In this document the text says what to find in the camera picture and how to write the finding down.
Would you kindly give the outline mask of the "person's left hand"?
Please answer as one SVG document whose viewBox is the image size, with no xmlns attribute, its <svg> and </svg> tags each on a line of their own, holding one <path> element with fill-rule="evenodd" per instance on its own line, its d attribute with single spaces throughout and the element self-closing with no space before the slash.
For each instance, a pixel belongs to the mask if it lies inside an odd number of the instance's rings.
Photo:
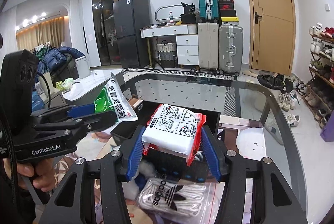
<svg viewBox="0 0 334 224">
<path fill-rule="evenodd" d="M 17 163 L 17 172 L 22 177 L 34 178 L 33 186 L 42 192 L 52 190 L 56 183 L 52 159 L 43 159 L 35 167 L 30 163 Z"/>
</svg>

